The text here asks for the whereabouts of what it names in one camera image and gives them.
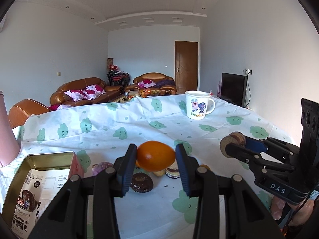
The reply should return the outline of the person right hand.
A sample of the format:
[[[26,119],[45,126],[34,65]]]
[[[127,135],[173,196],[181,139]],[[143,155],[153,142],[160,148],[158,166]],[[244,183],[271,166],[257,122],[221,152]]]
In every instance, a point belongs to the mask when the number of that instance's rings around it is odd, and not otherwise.
[[[292,217],[292,220],[290,221],[289,225],[291,226],[299,226],[303,225],[309,220],[311,217],[312,212],[314,211],[314,208],[318,204],[318,200],[307,200],[307,202],[303,205],[303,207],[300,209],[299,205],[290,205],[290,208],[294,211],[293,213],[295,214]],[[270,212],[274,220],[279,220],[282,217],[283,209],[286,205],[286,201],[274,196],[272,203],[271,203],[271,208]]]

